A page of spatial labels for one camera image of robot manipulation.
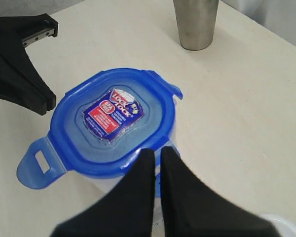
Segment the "white table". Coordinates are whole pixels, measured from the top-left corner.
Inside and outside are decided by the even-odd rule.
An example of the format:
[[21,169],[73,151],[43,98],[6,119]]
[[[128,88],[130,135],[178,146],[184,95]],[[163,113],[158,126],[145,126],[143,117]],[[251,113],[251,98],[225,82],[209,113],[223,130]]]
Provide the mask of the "white table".
[[[199,52],[180,47],[171,0],[87,0],[53,17],[59,36],[27,52],[58,101],[101,70],[155,70],[185,95],[177,143],[190,169],[233,203],[296,224],[295,47],[222,2],[214,41]],[[74,172],[39,191],[18,182],[51,115],[0,100],[0,237],[47,237],[101,196]]]

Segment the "blue plastic lid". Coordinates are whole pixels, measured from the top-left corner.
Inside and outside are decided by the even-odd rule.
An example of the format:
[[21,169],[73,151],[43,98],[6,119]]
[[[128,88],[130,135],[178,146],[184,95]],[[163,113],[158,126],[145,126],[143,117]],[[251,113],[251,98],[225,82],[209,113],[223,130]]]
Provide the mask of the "blue plastic lid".
[[[95,178],[125,174],[140,149],[171,145],[173,95],[183,97],[154,71],[121,68],[96,74],[60,101],[48,136],[32,143],[19,164],[18,179],[41,189],[69,170]],[[45,173],[35,159],[39,151],[50,166]]]

